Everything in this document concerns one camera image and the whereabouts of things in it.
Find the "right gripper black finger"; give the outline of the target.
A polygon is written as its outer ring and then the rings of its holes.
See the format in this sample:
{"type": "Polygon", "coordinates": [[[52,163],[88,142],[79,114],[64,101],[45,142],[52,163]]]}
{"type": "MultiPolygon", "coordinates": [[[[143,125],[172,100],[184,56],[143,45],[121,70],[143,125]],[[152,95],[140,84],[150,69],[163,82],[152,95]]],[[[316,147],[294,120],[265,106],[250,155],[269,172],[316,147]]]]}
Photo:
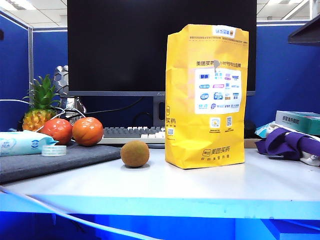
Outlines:
{"type": "Polygon", "coordinates": [[[287,39],[289,44],[319,46],[320,45],[320,15],[308,21],[305,25],[292,32],[287,39]]]}

